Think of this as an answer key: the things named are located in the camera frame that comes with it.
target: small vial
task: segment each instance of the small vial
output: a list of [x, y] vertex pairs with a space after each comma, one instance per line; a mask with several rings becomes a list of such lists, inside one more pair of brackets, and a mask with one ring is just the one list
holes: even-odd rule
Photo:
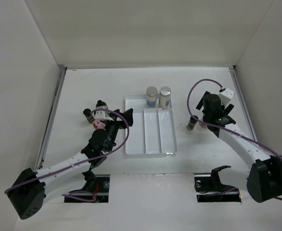
[[163, 110], [168, 109], [171, 99], [171, 89], [169, 87], [162, 87], [160, 89], [159, 107]]
[[83, 114], [85, 115], [85, 117], [86, 117], [86, 119], [88, 120], [88, 122], [90, 123], [90, 124], [92, 124], [93, 122], [94, 122], [94, 117], [93, 117], [93, 115], [92, 115], [92, 111], [90, 110], [90, 109], [85, 109], [84, 111], [83, 111]]
[[189, 123], [187, 125], [187, 129], [189, 131], [192, 131], [196, 125], [197, 121], [195, 119], [193, 119], [192, 117], [190, 117]]
[[207, 128], [207, 124], [203, 124], [203, 123], [199, 123], [199, 125], [202, 127], [202, 128]]
[[148, 108], [155, 108], [157, 104], [158, 90], [155, 87], [148, 87], [146, 90], [146, 106]]

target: white bottle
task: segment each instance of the white bottle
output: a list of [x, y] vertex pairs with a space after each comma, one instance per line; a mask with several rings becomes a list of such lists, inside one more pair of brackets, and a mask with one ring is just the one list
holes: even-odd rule
[[146, 106], [148, 108], [155, 108], [157, 102], [158, 90], [155, 87], [148, 87], [146, 90]]
[[169, 87], [162, 87], [160, 89], [159, 107], [163, 110], [168, 109], [171, 99], [171, 89]]

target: pink cap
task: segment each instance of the pink cap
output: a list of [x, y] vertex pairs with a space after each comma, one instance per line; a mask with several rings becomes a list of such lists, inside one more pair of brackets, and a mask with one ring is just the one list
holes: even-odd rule
[[104, 129], [106, 125], [102, 123], [100, 119], [95, 119], [93, 122], [93, 126], [95, 129]]

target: rectangular opening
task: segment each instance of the rectangular opening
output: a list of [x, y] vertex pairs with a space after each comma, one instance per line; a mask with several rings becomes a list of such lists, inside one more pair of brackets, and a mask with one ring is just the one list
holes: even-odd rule
[[[64, 203], [107, 203], [109, 202], [109, 188], [110, 188], [110, 175], [96, 175], [97, 179], [92, 188], [89, 189], [89, 192], [95, 192], [96, 200], [93, 202], [84, 202], [76, 200], [73, 198], [64, 197]], [[73, 193], [72, 196], [92, 200], [93, 195], [91, 193]]]
[[195, 174], [194, 180], [197, 202], [241, 202], [238, 188], [214, 182], [210, 173]]

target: white tray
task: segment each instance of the white tray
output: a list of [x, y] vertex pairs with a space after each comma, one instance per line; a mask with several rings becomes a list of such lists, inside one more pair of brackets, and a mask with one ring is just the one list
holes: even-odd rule
[[133, 108], [134, 122], [129, 128], [130, 136], [125, 144], [126, 154], [130, 157], [174, 156], [177, 143], [172, 100], [170, 99], [169, 108], [162, 110], [147, 108], [146, 95], [128, 95], [125, 97], [125, 109], [130, 108]]

